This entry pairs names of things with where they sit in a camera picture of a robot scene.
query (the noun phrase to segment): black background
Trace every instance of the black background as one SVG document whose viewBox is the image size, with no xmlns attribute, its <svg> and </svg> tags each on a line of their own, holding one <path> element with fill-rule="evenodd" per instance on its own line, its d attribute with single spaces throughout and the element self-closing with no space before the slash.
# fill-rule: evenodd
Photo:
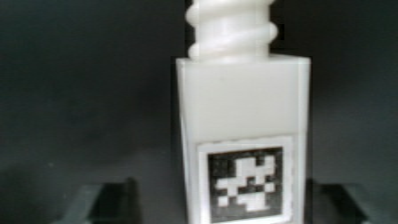
<svg viewBox="0 0 398 224">
<path fill-rule="evenodd" d="M 84 183 L 138 182 L 186 223 L 172 57 L 182 0 L 0 0 L 0 223 L 47 223 Z M 278 0 L 273 52 L 312 59 L 308 175 L 398 210 L 398 1 Z"/>
</svg>

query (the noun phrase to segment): white spiral top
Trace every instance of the white spiral top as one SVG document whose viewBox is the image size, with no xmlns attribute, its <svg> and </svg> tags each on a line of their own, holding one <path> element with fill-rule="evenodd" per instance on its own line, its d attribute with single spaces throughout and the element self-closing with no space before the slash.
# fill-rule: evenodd
<svg viewBox="0 0 398 224">
<path fill-rule="evenodd" d="M 195 27 L 188 55 L 202 62 L 248 62 L 268 58 L 276 35 L 268 19 L 273 0 L 195 0 L 186 21 Z"/>
</svg>

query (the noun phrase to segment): black square pattern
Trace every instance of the black square pattern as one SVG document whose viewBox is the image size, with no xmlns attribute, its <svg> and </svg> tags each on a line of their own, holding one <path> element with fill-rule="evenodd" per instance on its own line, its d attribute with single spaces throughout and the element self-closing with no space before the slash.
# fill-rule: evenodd
<svg viewBox="0 0 398 224">
<path fill-rule="evenodd" d="M 236 174 L 241 173 L 241 171 L 236 170 L 236 161 L 246 162 L 246 160 L 253 161 L 255 164 L 252 163 L 252 166 L 243 166 L 246 175 L 237 177 Z M 271 173 L 262 175 L 260 172 L 257 172 L 255 175 L 250 175 L 253 170 L 260 169 L 264 166 L 273 167 Z M 280 215 L 282 147 L 207 154 L 207 174 L 211 223 Z M 262 178 L 260 183 L 255 182 L 255 178 L 259 178 L 259 176 Z M 234 183 L 236 180 L 239 180 L 237 182 L 243 183 L 243 186 L 239 184 L 232 189 L 221 187 L 221 181 L 223 185 L 227 183 L 227 186 L 230 186 L 228 183 Z M 250 209 L 250 197 L 248 199 L 241 199 L 253 194 L 259 195 L 255 198 L 253 208 L 260 205 L 264 206 L 260 209 Z"/>
</svg>

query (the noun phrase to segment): qr-like tag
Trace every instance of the qr-like tag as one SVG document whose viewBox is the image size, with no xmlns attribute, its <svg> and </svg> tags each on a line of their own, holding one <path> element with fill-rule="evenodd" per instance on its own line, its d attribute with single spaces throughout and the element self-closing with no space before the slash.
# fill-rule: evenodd
<svg viewBox="0 0 398 224">
<path fill-rule="evenodd" d="M 280 215 L 282 147 L 207 154 L 211 223 Z"/>
</svg>

